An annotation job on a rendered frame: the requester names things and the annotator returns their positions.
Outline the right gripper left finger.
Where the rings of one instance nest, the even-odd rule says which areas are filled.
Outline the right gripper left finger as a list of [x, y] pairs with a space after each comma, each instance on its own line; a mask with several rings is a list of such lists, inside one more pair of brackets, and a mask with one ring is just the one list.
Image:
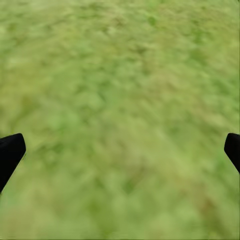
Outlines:
[[22, 133], [0, 138], [0, 193], [26, 153]]

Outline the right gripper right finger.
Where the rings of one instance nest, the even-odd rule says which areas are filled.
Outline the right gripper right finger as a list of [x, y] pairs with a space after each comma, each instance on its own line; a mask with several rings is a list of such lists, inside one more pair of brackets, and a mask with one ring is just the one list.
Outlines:
[[229, 133], [227, 135], [224, 151], [240, 173], [240, 135]]

